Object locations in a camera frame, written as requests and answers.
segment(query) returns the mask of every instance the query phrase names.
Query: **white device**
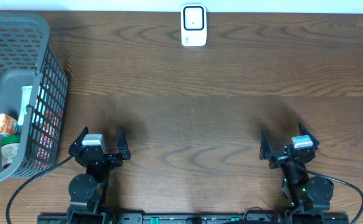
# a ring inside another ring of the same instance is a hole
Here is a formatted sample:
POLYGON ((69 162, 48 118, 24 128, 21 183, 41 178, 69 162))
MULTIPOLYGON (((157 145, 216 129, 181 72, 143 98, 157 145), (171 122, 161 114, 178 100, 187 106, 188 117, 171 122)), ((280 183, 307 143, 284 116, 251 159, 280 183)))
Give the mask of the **white device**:
POLYGON ((181 43, 203 46, 207 37, 206 8, 201 4, 186 4, 181 9, 181 43))

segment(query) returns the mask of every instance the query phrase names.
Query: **green lid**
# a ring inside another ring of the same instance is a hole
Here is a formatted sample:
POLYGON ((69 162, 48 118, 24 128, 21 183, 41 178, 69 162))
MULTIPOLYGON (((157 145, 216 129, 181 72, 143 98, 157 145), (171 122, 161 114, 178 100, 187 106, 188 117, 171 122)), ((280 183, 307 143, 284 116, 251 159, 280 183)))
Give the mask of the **green lid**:
POLYGON ((6 144, 11 143, 19 143, 21 141, 21 136, 7 136, 1 139, 1 146, 5 146, 6 144))

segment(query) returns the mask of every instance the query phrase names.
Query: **wood grain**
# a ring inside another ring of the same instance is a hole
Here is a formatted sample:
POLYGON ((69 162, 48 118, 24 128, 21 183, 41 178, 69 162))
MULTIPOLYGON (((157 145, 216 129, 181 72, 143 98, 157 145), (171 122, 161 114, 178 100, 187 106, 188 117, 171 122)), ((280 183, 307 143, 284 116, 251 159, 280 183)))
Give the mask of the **wood grain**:
MULTIPOLYGON (((281 171, 258 159, 298 122, 321 142, 308 168, 363 191, 363 15, 209 14, 205 47, 181 45, 178 13, 37 12, 70 76, 59 160, 84 126, 132 157, 111 173, 108 203, 147 213, 283 209, 281 171)), ((75 161, 23 190, 13 223, 63 213, 75 161)), ((0 223, 24 180, 0 183, 0 223)), ((359 195, 336 184, 333 212, 350 219, 359 195)), ((363 215, 358 223, 363 223, 363 215)))

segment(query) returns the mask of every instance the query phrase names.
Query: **small box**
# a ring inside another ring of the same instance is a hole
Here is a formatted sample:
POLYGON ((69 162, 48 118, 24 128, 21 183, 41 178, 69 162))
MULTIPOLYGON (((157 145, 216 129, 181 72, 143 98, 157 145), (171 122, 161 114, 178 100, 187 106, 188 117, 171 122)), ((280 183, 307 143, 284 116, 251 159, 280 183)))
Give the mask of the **small box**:
POLYGON ((0 114, 0 134, 2 134, 3 136, 13 135, 16 132, 16 126, 16 119, 6 114, 0 114))

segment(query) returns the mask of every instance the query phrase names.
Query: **wire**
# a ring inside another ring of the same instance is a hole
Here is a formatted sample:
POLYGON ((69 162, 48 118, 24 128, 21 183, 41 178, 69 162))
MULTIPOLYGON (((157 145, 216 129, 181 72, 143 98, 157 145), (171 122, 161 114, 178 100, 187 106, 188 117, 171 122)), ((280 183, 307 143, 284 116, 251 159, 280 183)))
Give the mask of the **wire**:
POLYGON ((46 173, 62 166, 64 163, 68 162, 71 158, 73 158, 74 155, 70 155, 68 158, 66 158, 64 161, 58 163, 57 165, 51 167, 50 169, 46 169, 45 171, 39 172, 38 174, 33 175, 30 179, 28 179, 27 181, 25 181, 16 191, 15 193, 12 195, 11 199, 9 200, 8 204, 7 204, 7 210, 6 210, 6 218, 7 218, 7 224, 11 224, 11 219, 9 218, 9 210, 11 208, 12 202, 14 201, 15 197, 19 194, 19 192, 30 182, 32 182, 32 180, 41 177, 43 175, 45 175, 46 173))
POLYGON ((262 208, 260 208, 260 207, 258 207, 258 206, 254 206, 254 207, 252 207, 252 208, 249 208, 246 212, 245 212, 245 214, 243 214, 243 220, 246 220, 248 217, 247 217, 247 215, 249 214, 249 211, 250 210, 252 210, 252 209, 254 209, 254 208, 258 208, 258 209, 260 209, 261 211, 263 211, 264 212, 264 215, 266 215, 267 216, 267 218, 271 221, 271 218, 267 215, 267 213, 264 211, 264 209, 262 209, 262 208))
POLYGON ((316 172, 313 172, 313 171, 310 171, 310 170, 307 170, 303 167, 301 167, 299 164, 297 164, 295 161, 293 161, 295 163, 295 165, 297 166, 297 168, 299 170, 302 170, 303 172, 306 172, 308 174, 312 174, 312 175, 316 175, 318 177, 322 177, 322 178, 325 178, 325 179, 328 179, 328 180, 331 180, 331 181, 335 181, 335 182, 338 182, 340 184, 344 184, 348 187, 351 187, 352 189, 356 190, 360 196, 361 196, 361 207, 360 207, 360 210, 358 211, 356 217, 354 217, 353 221, 350 222, 350 224, 355 224, 356 221, 360 218, 361 216, 361 213, 363 212, 363 193, 362 191, 360 190, 360 188, 350 184, 350 183, 347 183, 346 181, 343 181, 343 180, 339 180, 339 179, 336 179, 334 177, 330 177, 330 176, 326 176, 326 175, 323 175, 323 174, 319 174, 319 173, 316 173, 316 172))

